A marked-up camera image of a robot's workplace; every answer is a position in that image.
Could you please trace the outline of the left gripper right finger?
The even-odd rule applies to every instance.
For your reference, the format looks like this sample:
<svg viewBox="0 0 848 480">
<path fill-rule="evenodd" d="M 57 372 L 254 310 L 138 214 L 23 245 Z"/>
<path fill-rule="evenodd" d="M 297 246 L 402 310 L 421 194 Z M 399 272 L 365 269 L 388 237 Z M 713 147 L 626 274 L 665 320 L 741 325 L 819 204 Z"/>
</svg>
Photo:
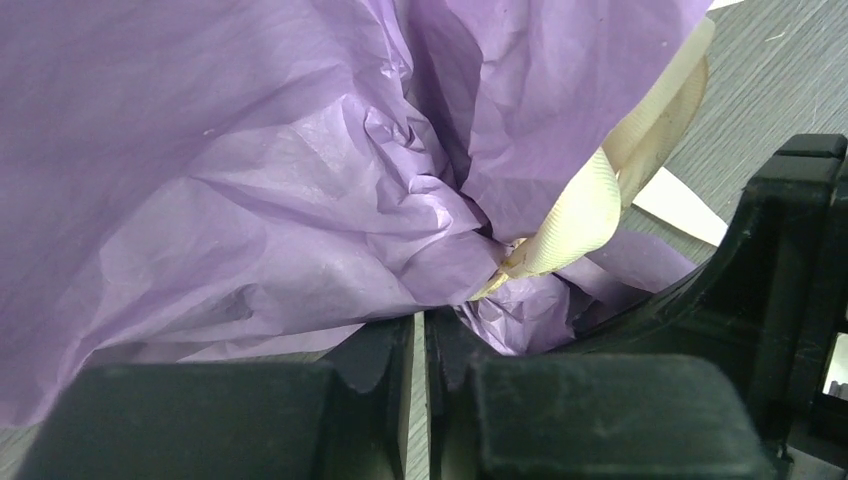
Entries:
<svg viewBox="0 0 848 480">
<path fill-rule="evenodd" d="M 847 141 L 787 140 L 703 266 L 582 339 L 502 357 L 425 318 L 434 479 L 843 479 Z"/>
</svg>

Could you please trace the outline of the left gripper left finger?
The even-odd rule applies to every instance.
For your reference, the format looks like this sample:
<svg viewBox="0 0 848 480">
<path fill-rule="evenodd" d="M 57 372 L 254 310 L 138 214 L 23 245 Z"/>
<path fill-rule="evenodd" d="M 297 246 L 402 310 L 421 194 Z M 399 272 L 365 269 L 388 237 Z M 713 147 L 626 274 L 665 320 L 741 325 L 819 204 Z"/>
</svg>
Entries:
<svg viewBox="0 0 848 480">
<path fill-rule="evenodd" d="M 414 321 L 321 358 L 97 367 L 61 395 L 22 479 L 400 479 Z"/>
</svg>

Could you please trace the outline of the cream ribbon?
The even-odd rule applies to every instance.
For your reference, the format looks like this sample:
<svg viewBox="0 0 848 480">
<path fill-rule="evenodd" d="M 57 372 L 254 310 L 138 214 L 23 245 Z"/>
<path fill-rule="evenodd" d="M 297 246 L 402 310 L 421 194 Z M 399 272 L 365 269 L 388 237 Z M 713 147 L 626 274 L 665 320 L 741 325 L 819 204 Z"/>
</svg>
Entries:
<svg viewBox="0 0 848 480">
<path fill-rule="evenodd" d="M 482 299 L 512 279 L 550 274 L 612 238 L 621 214 L 659 172 L 700 108 L 709 79 L 715 24 L 701 20 L 646 96 L 568 182 L 539 230 L 519 239 Z"/>
</svg>

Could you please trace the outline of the purple flower bouquet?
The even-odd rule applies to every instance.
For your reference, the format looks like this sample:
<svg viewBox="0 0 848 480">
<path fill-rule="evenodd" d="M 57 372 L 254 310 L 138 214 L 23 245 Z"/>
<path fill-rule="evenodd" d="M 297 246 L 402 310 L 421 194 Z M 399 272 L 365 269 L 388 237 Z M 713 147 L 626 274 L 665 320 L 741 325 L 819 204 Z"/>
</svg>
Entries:
<svg viewBox="0 0 848 480">
<path fill-rule="evenodd" d="M 480 291 L 706 1 L 5 1 L 1 423 L 85 367 L 337 345 L 451 306 L 565 345 L 691 264 L 617 228 Z"/>
</svg>

